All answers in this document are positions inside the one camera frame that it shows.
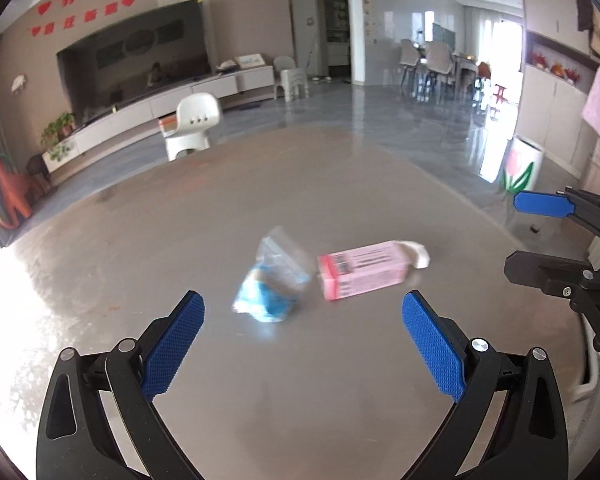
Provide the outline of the pink carton box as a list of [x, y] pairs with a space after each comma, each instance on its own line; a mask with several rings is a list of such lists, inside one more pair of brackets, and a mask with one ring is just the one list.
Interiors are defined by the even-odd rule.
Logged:
[[389, 240], [317, 258], [323, 296], [327, 301], [399, 285], [409, 270], [426, 269], [429, 265], [426, 247], [410, 240]]

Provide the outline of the clear zip bag blue contents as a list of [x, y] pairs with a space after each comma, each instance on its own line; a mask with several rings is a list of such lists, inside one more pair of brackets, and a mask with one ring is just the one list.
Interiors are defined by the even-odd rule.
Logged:
[[240, 284], [232, 309], [261, 323], [282, 322], [315, 273], [313, 259], [281, 226], [276, 226], [260, 240], [256, 261]]

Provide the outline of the white tulip trash bin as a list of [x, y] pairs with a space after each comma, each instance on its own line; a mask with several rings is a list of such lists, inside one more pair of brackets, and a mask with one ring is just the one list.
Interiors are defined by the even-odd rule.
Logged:
[[502, 172], [503, 190], [512, 195], [532, 191], [538, 180], [543, 158], [544, 151], [539, 145], [521, 136], [514, 136]]

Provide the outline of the dining table with chairs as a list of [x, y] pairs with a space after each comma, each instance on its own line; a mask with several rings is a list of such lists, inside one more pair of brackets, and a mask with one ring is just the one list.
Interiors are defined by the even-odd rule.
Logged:
[[427, 41], [416, 44], [415, 41], [400, 41], [399, 70], [400, 86], [407, 79], [415, 85], [418, 72], [424, 74], [424, 88], [434, 90], [439, 81], [452, 84], [456, 96], [463, 90], [482, 93], [484, 85], [492, 79], [491, 66], [486, 62], [477, 63], [466, 54], [455, 54], [452, 48], [443, 41]]

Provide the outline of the orange dinosaur toy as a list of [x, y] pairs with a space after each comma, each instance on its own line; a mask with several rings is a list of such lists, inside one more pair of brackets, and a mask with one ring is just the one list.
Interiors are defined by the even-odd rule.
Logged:
[[10, 172], [5, 168], [0, 157], [0, 191], [8, 220], [0, 225], [9, 231], [20, 227], [20, 218], [32, 217], [31, 200], [37, 200], [44, 190], [35, 178], [25, 174]]

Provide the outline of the small dark stool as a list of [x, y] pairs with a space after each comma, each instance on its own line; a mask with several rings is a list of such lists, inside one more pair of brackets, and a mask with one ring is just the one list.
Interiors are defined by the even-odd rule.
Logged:
[[56, 191], [52, 179], [50, 178], [50, 172], [48, 171], [41, 154], [35, 154], [29, 158], [26, 165], [26, 171], [38, 196], [50, 195]]

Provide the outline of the green potted plant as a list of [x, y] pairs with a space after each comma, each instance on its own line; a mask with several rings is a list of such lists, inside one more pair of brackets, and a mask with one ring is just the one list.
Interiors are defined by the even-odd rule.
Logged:
[[68, 139], [76, 128], [76, 118], [72, 113], [61, 114], [43, 130], [41, 145], [54, 162], [60, 162], [71, 150]]

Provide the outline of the white tv cabinet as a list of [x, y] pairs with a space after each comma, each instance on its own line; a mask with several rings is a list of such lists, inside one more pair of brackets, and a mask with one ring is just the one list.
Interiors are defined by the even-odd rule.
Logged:
[[88, 126], [76, 130], [68, 139], [43, 154], [46, 169], [53, 174], [68, 162], [115, 136], [174, 113], [181, 100], [190, 94], [208, 92], [217, 99], [225, 99], [262, 89], [273, 90], [273, 87], [274, 68], [261, 66], [159, 90], [148, 98], [125, 105], [121, 110], [108, 112]]

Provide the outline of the orange box behind chair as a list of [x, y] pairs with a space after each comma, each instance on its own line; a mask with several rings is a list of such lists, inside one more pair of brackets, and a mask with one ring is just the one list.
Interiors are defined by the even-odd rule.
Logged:
[[158, 119], [158, 125], [164, 136], [170, 136], [178, 130], [178, 118], [175, 114], [161, 117]]

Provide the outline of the stacked white stools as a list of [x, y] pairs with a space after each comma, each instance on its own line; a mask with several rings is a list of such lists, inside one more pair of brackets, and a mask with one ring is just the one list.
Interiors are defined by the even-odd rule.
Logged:
[[276, 56], [274, 67], [274, 98], [281, 94], [286, 102], [310, 96], [309, 78], [290, 56]]

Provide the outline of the white plastic chair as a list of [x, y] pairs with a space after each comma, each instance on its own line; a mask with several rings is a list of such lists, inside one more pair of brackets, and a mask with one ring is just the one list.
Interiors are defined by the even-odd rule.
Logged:
[[209, 92], [182, 99], [175, 112], [175, 128], [162, 134], [168, 161], [173, 162], [179, 154], [208, 150], [208, 131], [219, 125], [221, 118], [220, 103]]

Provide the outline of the framed picture on cabinet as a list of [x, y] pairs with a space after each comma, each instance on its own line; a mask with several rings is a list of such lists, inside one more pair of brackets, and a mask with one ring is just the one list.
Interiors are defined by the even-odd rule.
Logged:
[[235, 62], [240, 70], [252, 70], [266, 65], [264, 57], [260, 53], [236, 56]]

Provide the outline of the large black television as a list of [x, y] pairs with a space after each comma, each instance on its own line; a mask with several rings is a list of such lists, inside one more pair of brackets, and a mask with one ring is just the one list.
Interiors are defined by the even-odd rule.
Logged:
[[204, 6], [188, 0], [94, 32], [56, 54], [70, 113], [82, 126], [177, 82], [211, 74]]

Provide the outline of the white wall cabinet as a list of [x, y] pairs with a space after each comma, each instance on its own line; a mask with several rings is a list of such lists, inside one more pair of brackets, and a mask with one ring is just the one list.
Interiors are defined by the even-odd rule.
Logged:
[[524, 79], [516, 136], [575, 177], [597, 134], [581, 117], [598, 63], [578, 29], [577, 0], [524, 0]]

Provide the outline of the cloud wall decoration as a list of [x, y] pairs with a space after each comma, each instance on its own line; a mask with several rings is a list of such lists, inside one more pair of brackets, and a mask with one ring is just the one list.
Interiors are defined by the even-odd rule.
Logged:
[[27, 77], [24, 75], [15, 76], [12, 81], [12, 86], [10, 87], [10, 91], [12, 94], [20, 93], [27, 84]]

